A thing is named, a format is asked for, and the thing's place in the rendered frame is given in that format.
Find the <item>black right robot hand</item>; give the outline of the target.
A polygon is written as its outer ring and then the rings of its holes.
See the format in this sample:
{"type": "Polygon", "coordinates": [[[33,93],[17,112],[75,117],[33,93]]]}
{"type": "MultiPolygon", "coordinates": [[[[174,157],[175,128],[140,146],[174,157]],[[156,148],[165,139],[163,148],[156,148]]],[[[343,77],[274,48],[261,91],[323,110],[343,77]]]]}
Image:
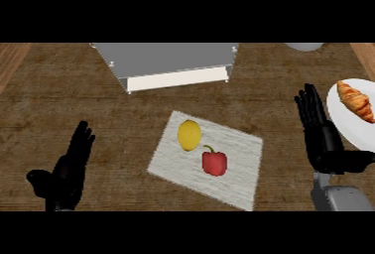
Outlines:
{"type": "Polygon", "coordinates": [[[337,129],[326,118],[318,93],[306,83],[293,97],[304,133],[306,159],[312,169],[323,174],[358,174],[375,164],[375,153],[343,149],[337,129]]]}

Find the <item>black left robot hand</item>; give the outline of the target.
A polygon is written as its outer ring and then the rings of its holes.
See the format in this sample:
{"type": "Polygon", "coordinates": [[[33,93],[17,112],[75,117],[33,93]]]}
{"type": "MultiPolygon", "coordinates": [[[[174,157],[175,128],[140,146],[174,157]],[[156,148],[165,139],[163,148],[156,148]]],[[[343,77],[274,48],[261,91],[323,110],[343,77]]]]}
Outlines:
{"type": "Polygon", "coordinates": [[[33,169],[26,174],[35,196],[45,200],[45,211],[73,211],[82,197],[86,163],[94,143],[92,129],[81,121],[72,135],[66,154],[53,170],[33,169]]]}

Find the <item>red bell pepper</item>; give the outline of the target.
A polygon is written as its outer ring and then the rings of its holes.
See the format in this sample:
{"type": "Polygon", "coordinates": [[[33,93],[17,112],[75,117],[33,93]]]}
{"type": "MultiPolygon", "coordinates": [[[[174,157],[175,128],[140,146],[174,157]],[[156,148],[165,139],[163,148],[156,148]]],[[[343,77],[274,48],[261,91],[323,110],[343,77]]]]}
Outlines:
{"type": "Polygon", "coordinates": [[[227,156],[216,152],[211,146],[205,145],[205,148],[208,152],[202,153],[202,170],[208,175],[219,177],[227,171],[227,156]]]}

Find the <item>pale grey placemat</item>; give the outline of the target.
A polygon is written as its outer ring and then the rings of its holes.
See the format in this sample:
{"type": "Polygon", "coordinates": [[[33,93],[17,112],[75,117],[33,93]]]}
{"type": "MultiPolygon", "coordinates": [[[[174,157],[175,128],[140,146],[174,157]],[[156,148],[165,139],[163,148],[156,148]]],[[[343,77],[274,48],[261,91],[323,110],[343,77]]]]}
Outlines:
{"type": "Polygon", "coordinates": [[[146,172],[227,205],[252,211],[262,147],[261,137],[172,111],[146,172]],[[200,130],[191,151],[185,151],[178,142],[185,121],[193,121],[200,130]]]}

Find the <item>grey tiered shelf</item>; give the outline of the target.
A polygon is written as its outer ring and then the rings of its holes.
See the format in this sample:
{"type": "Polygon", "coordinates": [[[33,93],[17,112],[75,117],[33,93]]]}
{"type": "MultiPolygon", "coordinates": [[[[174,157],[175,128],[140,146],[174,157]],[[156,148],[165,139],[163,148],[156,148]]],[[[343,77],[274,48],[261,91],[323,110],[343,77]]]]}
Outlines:
{"type": "Polygon", "coordinates": [[[89,43],[126,93],[228,81],[237,43],[89,43]]]}

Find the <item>white plate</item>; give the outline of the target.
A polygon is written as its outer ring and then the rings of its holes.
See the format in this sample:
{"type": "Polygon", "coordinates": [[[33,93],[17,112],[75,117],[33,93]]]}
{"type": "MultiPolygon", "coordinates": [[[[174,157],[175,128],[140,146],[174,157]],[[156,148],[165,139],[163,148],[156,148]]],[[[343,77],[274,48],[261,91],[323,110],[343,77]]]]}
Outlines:
{"type": "MultiPolygon", "coordinates": [[[[371,112],[375,113],[375,82],[360,78],[346,78],[342,82],[368,96],[371,112]]],[[[358,150],[375,153],[375,123],[366,122],[345,108],[339,101],[336,84],[330,85],[324,102],[329,120],[332,121],[342,137],[358,150]]]]}

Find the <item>golden croissant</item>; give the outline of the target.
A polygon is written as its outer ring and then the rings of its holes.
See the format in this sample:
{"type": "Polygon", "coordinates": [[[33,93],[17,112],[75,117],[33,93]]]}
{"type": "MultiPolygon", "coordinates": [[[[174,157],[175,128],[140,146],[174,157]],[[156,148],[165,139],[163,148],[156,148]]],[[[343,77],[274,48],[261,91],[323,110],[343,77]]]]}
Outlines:
{"type": "Polygon", "coordinates": [[[336,81],[339,101],[351,113],[367,123],[375,124],[375,114],[368,96],[352,88],[342,80],[336,81]]]}

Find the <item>yellow lemon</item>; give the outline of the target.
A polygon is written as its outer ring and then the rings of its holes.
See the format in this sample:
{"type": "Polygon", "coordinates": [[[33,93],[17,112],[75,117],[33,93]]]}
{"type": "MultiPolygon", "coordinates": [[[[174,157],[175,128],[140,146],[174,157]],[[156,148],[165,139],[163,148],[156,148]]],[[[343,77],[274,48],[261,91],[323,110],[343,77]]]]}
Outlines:
{"type": "Polygon", "coordinates": [[[184,151],[193,151],[200,141],[200,127],[193,120],[185,120],[178,126],[178,144],[184,151]]]}

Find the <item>pale grey round object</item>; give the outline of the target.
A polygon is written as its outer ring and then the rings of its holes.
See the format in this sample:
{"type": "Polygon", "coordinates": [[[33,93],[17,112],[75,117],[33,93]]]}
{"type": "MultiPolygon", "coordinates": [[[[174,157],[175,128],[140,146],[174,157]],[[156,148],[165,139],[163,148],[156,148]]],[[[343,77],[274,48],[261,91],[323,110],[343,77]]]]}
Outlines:
{"type": "Polygon", "coordinates": [[[321,47],[321,43],[286,43],[284,45],[299,52],[311,52],[321,47]]]}

